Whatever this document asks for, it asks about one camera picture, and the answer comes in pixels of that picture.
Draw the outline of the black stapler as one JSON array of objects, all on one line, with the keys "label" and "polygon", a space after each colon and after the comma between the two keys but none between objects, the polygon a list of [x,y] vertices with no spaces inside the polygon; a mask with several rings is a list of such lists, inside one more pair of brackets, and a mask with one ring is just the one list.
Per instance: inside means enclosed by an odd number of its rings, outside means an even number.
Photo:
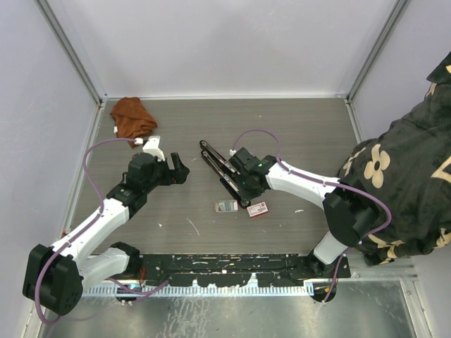
[{"label": "black stapler", "polygon": [[216,163],[219,163],[224,168],[227,168],[231,173],[238,173],[237,169],[227,161],[220,153],[218,153],[207,141],[201,140],[199,142],[200,148],[206,151]]},{"label": "black stapler", "polygon": [[206,151],[201,151],[201,157],[204,162],[219,176],[220,183],[225,187],[228,193],[238,202],[240,208],[247,208],[251,202],[241,196],[240,190],[233,179],[233,175],[227,168],[224,168],[219,163],[216,163],[213,158],[208,155]]}]

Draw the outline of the red white staple box sleeve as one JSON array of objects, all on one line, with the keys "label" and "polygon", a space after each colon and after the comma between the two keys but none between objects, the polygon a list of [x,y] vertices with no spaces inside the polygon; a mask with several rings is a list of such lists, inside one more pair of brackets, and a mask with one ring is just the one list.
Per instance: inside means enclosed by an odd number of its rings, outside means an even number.
[{"label": "red white staple box sleeve", "polygon": [[260,202],[247,207],[247,212],[250,218],[259,217],[268,213],[268,206],[265,202]]}]

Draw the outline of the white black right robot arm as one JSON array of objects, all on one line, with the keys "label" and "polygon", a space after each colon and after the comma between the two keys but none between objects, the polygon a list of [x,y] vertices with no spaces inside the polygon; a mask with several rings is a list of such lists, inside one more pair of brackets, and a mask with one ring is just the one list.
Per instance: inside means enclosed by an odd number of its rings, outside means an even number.
[{"label": "white black right robot arm", "polygon": [[237,170],[235,182],[245,199],[271,189],[304,199],[324,212],[328,231],[307,256],[307,269],[317,277],[327,276],[339,256],[363,240],[381,213],[376,198],[355,177],[342,181],[316,175],[275,156],[260,160],[244,147],[231,150],[229,161]]}]

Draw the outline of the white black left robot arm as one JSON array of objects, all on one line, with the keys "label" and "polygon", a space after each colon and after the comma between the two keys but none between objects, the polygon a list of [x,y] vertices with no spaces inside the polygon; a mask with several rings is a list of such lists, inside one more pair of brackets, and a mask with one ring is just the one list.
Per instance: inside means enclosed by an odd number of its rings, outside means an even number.
[{"label": "white black left robot arm", "polygon": [[178,153],[173,152],[171,158],[173,165],[169,166],[167,161],[151,154],[135,154],[122,180],[93,214],[51,246],[38,244],[31,250],[23,295],[34,301],[40,316],[44,315],[44,309],[59,316],[67,315],[82,293],[101,281],[115,275],[125,279],[139,275],[140,251],[131,245],[116,242],[102,254],[92,253],[146,204],[148,194],[156,187],[186,181],[189,169]]}]

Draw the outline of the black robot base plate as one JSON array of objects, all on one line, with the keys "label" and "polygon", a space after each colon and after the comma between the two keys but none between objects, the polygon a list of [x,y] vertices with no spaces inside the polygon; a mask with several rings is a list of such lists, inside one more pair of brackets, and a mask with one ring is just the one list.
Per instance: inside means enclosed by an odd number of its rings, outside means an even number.
[{"label": "black robot base plate", "polygon": [[302,286],[305,280],[333,277],[334,265],[322,268],[298,253],[145,254],[134,273],[113,276],[118,281],[144,280],[149,286],[167,281],[172,287],[243,287],[252,277],[258,287]]}]

